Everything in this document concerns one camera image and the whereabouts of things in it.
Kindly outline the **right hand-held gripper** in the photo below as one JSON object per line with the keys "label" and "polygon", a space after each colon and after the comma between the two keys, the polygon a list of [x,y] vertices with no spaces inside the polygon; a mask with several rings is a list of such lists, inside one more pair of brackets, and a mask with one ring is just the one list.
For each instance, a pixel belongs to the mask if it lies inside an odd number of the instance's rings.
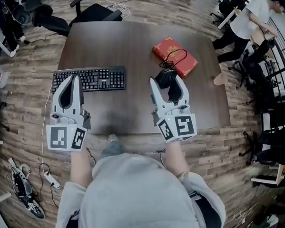
{"label": "right hand-held gripper", "polygon": [[154,126],[158,127],[165,142],[179,142],[196,136],[196,116],[191,113],[188,105],[189,93],[183,80],[176,75],[168,90],[169,102],[178,107],[161,113],[159,110],[167,109],[167,102],[164,101],[159,85],[153,77],[149,78],[149,84],[152,102],[157,109],[152,113]]}

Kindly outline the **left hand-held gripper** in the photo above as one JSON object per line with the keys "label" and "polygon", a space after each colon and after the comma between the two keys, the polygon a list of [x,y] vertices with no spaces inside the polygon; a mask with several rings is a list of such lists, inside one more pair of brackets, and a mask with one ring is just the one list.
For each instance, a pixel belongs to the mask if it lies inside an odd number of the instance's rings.
{"label": "left hand-held gripper", "polygon": [[83,109],[83,85],[80,76],[70,75],[53,96],[50,124],[46,126],[47,146],[55,151],[81,151],[90,129],[90,114]]}

